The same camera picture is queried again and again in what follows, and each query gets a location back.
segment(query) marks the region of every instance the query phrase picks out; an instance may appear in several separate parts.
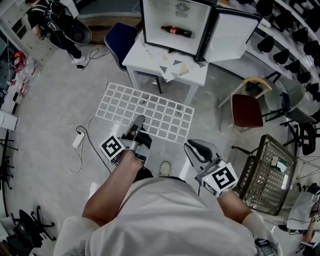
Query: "black pants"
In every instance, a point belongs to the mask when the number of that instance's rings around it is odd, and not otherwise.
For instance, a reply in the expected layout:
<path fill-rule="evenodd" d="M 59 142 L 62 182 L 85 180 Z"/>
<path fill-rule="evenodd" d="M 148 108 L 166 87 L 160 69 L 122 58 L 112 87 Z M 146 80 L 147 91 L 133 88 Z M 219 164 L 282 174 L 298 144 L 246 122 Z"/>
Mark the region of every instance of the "black pants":
<path fill-rule="evenodd" d="M 138 173 L 136 174 L 136 177 L 133 181 L 133 183 L 147 179 L 147 178 L 153 178 L 154 176 L 152 175 L 151 171 L 147 168 L 141 168 Z M 169 177 L 165 177 L 165 178 L 170 178 L 170 179 L 174 179 L 180 182 L 184 182 L 186 183 L 184 180 L 178 178 L 178 177 L 173 177 L 173 176 L 169 176 Z"/>
<path fill-rule="evenodd" d="M 63 50 L 66 50 L 75 59 L 81 58 L 81 51 L 75 46 L 75 44 L 72 41 L 67 39 L 61 31 L 55 33 L 53 32 L 49 39 L 51 43 Z"/>

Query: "power strip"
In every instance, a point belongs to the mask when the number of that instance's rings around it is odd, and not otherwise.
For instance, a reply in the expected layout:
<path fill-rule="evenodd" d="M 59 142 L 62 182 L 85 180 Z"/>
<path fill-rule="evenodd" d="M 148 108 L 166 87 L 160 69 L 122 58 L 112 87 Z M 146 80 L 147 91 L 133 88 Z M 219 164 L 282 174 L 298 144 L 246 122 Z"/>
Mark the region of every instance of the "power strip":
<path fill-rule="evenodd" d="M 78 133 L 78 135 L 76 136 L 72 146 L 77 149 L 79 148 L 79 146 L 81 145 L 82 141 L 84 140 L 85 134 L 80 131 L 80 134 Z"/>

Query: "blue chair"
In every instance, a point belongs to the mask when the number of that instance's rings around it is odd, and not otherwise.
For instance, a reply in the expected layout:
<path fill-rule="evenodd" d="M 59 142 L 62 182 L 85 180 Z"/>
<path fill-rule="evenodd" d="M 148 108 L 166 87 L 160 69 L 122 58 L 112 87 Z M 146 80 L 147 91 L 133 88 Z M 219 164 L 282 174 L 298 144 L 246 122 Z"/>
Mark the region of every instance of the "blue chair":
<path fill-rule="evenodd" d="M 131 25 L 121 22 L 115 23 L 112 28 L 106 33 L 104 43 L 110 50 L 116 64 L 122 71 L 127 72 L 127 67 L 122 65 L 125 57 L 135 43 L 138 30 Z M 137 72 L 139 75 L 155 78 L 159 93 L 162 94 L 159 77 L 154 74 Z"/>

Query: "red bottle label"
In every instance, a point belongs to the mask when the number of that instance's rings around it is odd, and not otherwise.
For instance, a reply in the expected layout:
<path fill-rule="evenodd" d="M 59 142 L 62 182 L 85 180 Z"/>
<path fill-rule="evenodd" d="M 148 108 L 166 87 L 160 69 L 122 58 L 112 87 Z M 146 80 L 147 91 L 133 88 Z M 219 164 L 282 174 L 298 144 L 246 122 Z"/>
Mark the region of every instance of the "red bottle label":
<path fill-rule="evenodd" d="M 175 27 L 175 26 L 172 26 L 172 27 L 170 27 L 170 33 L 172 33 L 172 34 L 176 34 L 177 33 L 177 27 Z"/>

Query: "white sneaker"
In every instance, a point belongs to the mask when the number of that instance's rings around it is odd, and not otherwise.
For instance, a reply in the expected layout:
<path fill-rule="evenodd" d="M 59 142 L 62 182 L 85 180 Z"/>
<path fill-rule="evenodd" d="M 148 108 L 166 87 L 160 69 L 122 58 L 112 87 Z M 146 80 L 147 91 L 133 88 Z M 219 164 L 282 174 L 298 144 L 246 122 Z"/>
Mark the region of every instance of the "white sneaker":
<path fill-rule="evenodd" d="M 81 58 L 74 58 L 72 60 L 72 63 L 75 65 L 78 65 L 79 63 L 84 62 L 85 60 L 86 60 L 86 57 L 82 55 Z"/>
<path fill-rule="evenodd" d="M 169 177 L 171 174 L 171 167 L 168 161 L 164 161 L 160 166 L 160 177 Z"/>

